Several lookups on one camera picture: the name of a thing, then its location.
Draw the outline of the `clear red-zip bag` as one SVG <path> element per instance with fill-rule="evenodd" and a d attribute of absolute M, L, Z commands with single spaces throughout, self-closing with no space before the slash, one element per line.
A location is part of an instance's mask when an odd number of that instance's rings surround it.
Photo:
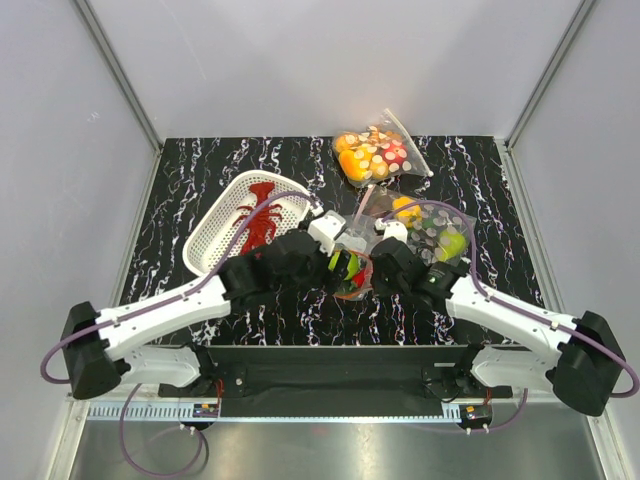
<path fill-rule="evenodd" d="M 355 215 L 345 216 L 346 225 L 345 230 L 336 240 L 336 248 L 334 250 L 349 250 L 355 254 L 355 275 L 361 271 L 366 270 L 373 273 L 373 263 L 370 258 L 370 253 L 376 244 L 378 235 L 374 230 L 375 219 L 366 215 L 358 218 Z M 333 295 L 334 297 L 347 300 L 347 301 L 359 301 L 362 300 L 369 291 L 373 288 L 371 286 L 366 290 L 351 290 L 346 295 Z"/>

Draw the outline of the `red fake chili peppers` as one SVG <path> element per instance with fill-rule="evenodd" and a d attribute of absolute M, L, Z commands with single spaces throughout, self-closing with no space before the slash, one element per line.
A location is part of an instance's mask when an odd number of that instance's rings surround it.
<path fill-rule="evenodd" d="M 366 290 L 370 287 L 370 277 L 371 273 L 366 270 L 359 271 L 356 275 L 354 275 L 350 282 L 353 290 Z"/>

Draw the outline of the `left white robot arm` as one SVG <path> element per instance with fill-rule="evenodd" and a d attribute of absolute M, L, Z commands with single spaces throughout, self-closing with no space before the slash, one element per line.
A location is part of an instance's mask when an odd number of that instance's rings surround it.
<path fill-rule="evenodd" d="M 61 336 L 76 400 L 111 392 L 134 371 L 135 349 L 194 323 L 272 306 L 280 290 L 336 288 L 328 268 L 339 235 L 294 229 L 246 255 L 225 260 L 218 271 L 150 299 L 97 311 L 74 305 Z"/>

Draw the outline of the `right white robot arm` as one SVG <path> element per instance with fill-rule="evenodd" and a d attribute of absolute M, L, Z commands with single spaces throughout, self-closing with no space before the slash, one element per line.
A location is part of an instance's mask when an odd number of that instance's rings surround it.
<path fill-rule="evenodd" d="M 426 265 L 395 238 L 376 245 L 371 260 L 375 293 L 407 296 L 515 341 L 513 347 L 471 348 L 453 374 L 463 395 L 502 386 L 539 390 L 592 417 L 613 398 L 625 358 L 601 315 L 574 317 L 528 304 L 486 287 L 468 266 Z"/>

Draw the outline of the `yellow fake bell pepper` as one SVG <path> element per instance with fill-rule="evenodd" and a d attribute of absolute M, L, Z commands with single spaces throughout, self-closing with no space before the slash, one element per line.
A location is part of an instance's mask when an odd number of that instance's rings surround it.
<path fill-rule="evenodd" d="M 392 201 L 393 217 L 408 229 L 420 224 L 422 220 L 421 207 L 412 205 L 412 203 L 414 200 L 406 196 L 398 197 Z"/>

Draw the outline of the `dotted bag with yellow pepper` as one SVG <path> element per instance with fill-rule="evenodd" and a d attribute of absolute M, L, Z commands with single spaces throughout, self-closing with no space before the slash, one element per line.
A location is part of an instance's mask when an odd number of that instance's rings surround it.
<path fill-rule="evenodd" d="M 406 196 L 394 192 L 379 185 L 370 186 L 366 191 L 360 206 L 356 212 L 358 217 L 366 215 L 374 219 L 382 219 L 392 212 L 392 201 L 398 197 Z M 417 198 L 406 196 L 417 201 Z M 426 264 L 440 262 L 436 258 L 438 238 L 442 231 L 457 231 L 463 234 L 467 240 L 467 247 L 463 253 L 449 260 L 450 265 L 457 265 L 470 249 L 471 238 L 477 219 L 467 214 L 456 213 L 449 204 L 443 206 L 434 203 L 421 204 L 422 220 L 413 228 L 408 229 L 407 245 L 412 252 L 418 254 Z"/>

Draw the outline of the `green fake pear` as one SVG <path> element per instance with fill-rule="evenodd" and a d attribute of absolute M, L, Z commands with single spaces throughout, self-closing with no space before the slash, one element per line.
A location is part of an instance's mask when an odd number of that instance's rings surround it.
<path fill-rule="evenodd" d="M 463 253 L 466 247 L 467 240 L 463 234 L 457 231 L 442 231 L 438 238 L 436 258 L 440 262 L 447 262 Z"/>

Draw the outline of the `dotted bag of orange fruit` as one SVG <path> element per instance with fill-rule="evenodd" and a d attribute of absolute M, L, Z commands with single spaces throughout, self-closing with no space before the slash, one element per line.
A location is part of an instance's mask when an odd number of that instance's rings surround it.
<path fill-rule="evenodd" d="M 332 139 L 332 149 L 348 182 L 363 188 L 402 175 L 434 175 L 408 130 L 385 109 L 360 130 L 344 130 Z"/>

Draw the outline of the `white perforated plastic basket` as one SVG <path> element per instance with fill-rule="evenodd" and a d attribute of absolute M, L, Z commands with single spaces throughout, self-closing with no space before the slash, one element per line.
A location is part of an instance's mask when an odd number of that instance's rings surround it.
<path fill-rule="evenodd" d="M 249 192 L 249 187 L 265 181 L 274 182 L 275 189 L 268 200 L 256 205 L 256 197 Z M 271 172 L 250 170 L 238 175 L 187 238 L 182 251 L 187 269 L 202 276 L 224 255 L 239 255 L 247 238 L 249 221 L 274 203 L 282 206 L 276 237 L 297 228 L 305 218 L 310 209 L 310 193 L 297 182 Z"/>

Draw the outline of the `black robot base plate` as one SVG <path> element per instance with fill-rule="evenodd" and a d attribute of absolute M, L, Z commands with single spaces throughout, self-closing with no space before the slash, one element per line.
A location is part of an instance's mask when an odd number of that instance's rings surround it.
<path fill-rule="evenodd" d="M 205 374 L 173 398 L 220 399 L 225 418 L 426 417 L 442 403 L 508 399 L 470 376 L 470 346 L 199 347 Z"/>

